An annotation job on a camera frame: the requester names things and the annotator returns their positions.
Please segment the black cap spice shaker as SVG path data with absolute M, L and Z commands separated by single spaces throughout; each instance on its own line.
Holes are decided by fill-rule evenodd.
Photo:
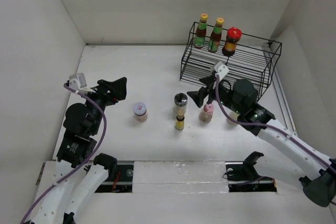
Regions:
M 173 111 L 175 114 L 178 114 L 179 111 L 182 111 L 183 113 L 186 112 L 187 109 L 187 95 L 185 93 L 177 93 L 174 97 L 174 107 Z

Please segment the small yellow label bottle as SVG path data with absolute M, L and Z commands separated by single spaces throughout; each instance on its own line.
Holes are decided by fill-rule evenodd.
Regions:
M 178 113 L 177 113 L 176 121 L 175 121 L 175 128 L 177 130 L 184 129 L 184 120 L 185 120 L 184 114 L 185 113 L 183 111 L 178 111 Z

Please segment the green label sauce bottle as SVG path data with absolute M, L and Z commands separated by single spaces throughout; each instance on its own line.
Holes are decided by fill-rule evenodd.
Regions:
M 206 37 L 207 19 L 208 15 L 206 13 L 202 13 L 194 36 L 195 48 L 201 49 L 204 46 L 204 41 Z
M 215 53 L 218 51 L 219 44 L 222 38 L 222 31 L 223 31 L 223 23 L 224 19 L 219 17 L 216 20 L 216 24 L 213 28 L 211 33 L 209 43 L 208 43 L 208 51 L 211 53 Z

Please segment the red lid dark sauce jar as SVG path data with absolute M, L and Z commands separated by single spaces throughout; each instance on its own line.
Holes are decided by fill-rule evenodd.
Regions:
M 240 38 L 242 36 L 242 31 L 236 27 L 231 27 L 227 31 L 226 41 L 222 48 L 222 54 L 226 57 L 231 57 L 236 51 L 236 47 Z

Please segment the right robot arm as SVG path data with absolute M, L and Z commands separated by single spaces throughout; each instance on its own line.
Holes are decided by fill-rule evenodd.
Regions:
M 320 207 L 333 203 L 335 197 L 335 159 L 314 150 L 311 146 L 285 128 L 266 108 L 257 103 L 258 92 L 247 79 L 235 81 L 230 88 L 214 73 L 201 78 L 204 84 L 187 95 L 198 107 L 216 101 L 222 111 L 226 108 L 238 114 L 236 119 L 224 112 L 227 119 L 275 147 L 293 163 L 293 168 L 282 168 L 279 161 L 268 159 L 259 162 L 261 152 L 254 151 L 246 157 L 239 170 L 241 181 L 271 177 L 302 189 L 305 196 Z

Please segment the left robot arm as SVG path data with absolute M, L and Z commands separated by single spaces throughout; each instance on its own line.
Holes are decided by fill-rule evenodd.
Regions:
M 117 176 L 117 159 L 96 152 L 107 131 L 105 108 L 126 99 L 127 78 L 98 80 L 89 88 L 85 75 L 78 73 L 64 88 L 85 103 L 66 110 L 52 185 L 31 205 L 22 223 L 75 223 L 98 187 Z

